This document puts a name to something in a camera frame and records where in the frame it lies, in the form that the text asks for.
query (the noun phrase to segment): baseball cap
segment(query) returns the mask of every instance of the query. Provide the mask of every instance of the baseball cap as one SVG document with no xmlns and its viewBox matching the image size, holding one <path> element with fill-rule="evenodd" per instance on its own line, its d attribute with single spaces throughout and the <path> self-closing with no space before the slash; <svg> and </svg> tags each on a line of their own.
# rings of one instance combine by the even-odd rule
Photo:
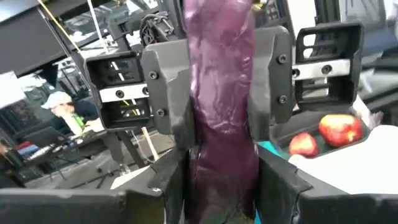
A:
<svg viewBox="0 0 398 224">
<path fill-rule="evenodd" d="M 64 103 L 71 103 L 71 102 L 72 102 L 72 97 L 70 97 L 67 93 L 62 91 L 56 91 L 55 93 L 50 94 L 49 98 L 47 99 L 47 102 L 45 102 L 42 105 L 42 108 L 51 109 L 58 105 Z"/>
</svg>

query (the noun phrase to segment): person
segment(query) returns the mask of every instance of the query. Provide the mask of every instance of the person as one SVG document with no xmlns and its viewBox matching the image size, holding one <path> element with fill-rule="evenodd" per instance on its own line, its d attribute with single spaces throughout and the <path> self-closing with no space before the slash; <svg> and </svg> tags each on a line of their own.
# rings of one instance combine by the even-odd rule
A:
<svg viewBox="0 0 398 224">
<path fill-rule="evenodd" d="M 5 140 L 0 140 L 0 189 L 10 187 L 25 187 L 25 185 L 12 174 L 14 166 L 6 159 L 9 150 Z"/>
<path fill-rule="evenodd" d="M 68 122 L 68 118 L 70 118 L 71 114 L 76 114 L 81 118 L 85 127 L 101 122 L 95 105 L 84 100 L 73 101 L 67 93 L 62 91 L 56 91 L 50 94 L 47 101 L 42 105 L 42 108 L 51 110 L 56 116 L 53 127 L 63 134 L 65 134 L 65 126 L 69 126 L 70 129 L 73 129 L 70 125 L 71 122 Z M 103 141 L 110 150 L 112 159 L 119 164 L 120 174 L 124 175 L 130 172 L 128 166 L 124 163 L 121 143 L 117 135 L 109 133 L 103 138 Z"/>
</svg>

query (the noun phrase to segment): apple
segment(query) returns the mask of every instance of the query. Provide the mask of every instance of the apple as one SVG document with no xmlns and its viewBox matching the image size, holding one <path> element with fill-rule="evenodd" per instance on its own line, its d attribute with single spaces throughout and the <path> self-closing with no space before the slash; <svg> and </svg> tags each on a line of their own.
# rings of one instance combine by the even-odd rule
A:
<svg viewBox="0 0 398 224">
<path fill-rule="evenodd" d="M 309 133 L 298 134 L 290 142 L 289 153 L 290 155 L 314 157 L 319 154 L 317 141 Z"/>
<path fill-rule="evenodd" d="M 362 139 L 362 122 L 350 114 L 329 114 L 319 122 L 319 132 L 333 147 L 343 147 Z"/>
</svg>

